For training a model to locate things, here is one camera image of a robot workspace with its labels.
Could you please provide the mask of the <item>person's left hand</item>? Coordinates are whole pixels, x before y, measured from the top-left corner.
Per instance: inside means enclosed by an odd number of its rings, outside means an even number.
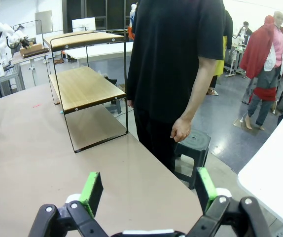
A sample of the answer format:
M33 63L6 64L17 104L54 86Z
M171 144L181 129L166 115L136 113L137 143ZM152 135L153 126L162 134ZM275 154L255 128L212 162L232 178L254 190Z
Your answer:
M186 118L178 118L173 124L170 138L174 139L175 142L183 141L191 131L191 120Z

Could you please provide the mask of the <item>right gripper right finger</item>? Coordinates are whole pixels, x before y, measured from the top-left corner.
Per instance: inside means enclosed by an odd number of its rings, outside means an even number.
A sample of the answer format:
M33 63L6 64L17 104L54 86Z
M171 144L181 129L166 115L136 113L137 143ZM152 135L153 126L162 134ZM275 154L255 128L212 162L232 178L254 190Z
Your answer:
M198 167L195 190L203 215L186 234L187 237L213 237L221 226L230 226L237 237L271 235L259 202L254 197L237 201L216 191L205 167Z

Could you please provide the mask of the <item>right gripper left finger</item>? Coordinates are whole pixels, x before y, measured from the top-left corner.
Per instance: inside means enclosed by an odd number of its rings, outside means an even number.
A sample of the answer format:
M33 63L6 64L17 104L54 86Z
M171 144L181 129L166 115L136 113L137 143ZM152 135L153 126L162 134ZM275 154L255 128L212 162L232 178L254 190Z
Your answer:
M100 173L91 172L77 200L59 208L53 204L39 208L28 236L65 237L69 231L78 231L82 237L106 237L95 220L103 190Z

